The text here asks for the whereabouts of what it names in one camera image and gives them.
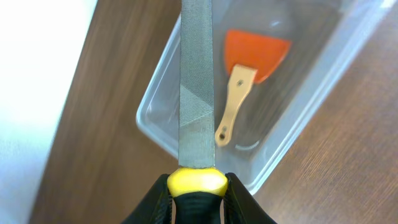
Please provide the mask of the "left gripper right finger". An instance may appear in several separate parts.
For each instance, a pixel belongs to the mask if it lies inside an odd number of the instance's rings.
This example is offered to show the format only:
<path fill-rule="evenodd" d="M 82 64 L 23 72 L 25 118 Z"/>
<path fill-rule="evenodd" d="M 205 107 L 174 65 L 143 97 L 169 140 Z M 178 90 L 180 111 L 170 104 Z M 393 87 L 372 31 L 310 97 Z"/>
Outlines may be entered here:
<path fill-rule="evenodd" d="M 228 180 L 228 188 L 223 197 L 226 224 L 276 224 L 234 173 L 229 172 L 225 176 Z"/>

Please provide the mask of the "yellow black handled file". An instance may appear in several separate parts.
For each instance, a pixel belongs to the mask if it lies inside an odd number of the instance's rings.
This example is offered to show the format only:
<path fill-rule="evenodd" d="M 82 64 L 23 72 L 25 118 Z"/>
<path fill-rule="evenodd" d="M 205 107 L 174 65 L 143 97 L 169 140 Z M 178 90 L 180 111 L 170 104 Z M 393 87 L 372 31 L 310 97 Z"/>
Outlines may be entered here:
<path fill-rule="evenodd" d="M 176 223 L 220 223 L 228 187 L 215 167 L 211 0 L 183 0 L 180 25 L 178 169 L 167 179 Z"/>

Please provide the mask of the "clear plastic container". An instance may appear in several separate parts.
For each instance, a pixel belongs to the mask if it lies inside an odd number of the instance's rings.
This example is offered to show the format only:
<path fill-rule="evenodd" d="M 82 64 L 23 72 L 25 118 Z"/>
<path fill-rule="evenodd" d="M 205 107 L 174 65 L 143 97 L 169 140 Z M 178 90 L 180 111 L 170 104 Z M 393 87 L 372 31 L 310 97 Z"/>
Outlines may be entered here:
<path fill-rule="evenodd" d="M 229 75 L 230 29 L 292 42 L 278 68 L 254 84 L 215 165 L 256 193 L 365 44 L 392 1 L 212 1 L 215 131 Z M 138 107 L 138 128 L 178 158 L 181 13 Z"/>

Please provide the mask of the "orange scraper wooden handle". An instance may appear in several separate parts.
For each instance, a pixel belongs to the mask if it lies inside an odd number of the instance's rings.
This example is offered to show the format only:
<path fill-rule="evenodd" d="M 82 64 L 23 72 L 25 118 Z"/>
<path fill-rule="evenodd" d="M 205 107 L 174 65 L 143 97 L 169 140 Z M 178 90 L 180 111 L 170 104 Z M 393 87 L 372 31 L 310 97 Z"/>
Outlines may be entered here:
<path fill-rule="evenodd" d="M 266 80 L 286 58 L 292 42 L 230 29 L 224 38 L 224 65 L 229 75 L 223 117 L 215 131 L 217 146 L 229 144 L 239 109 L 254 84 Z"/>

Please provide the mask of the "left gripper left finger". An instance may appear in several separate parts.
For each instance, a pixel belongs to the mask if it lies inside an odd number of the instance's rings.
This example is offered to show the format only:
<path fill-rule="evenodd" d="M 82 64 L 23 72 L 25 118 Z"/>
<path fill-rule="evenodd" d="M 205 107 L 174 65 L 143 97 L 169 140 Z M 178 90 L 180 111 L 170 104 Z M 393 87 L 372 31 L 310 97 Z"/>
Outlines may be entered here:
<path fill-rule="evenodd" d="M 169 174 L 162 174 L 121 224 L 171 224 L 172 196 L 167 187 L 168 177 Z"/>

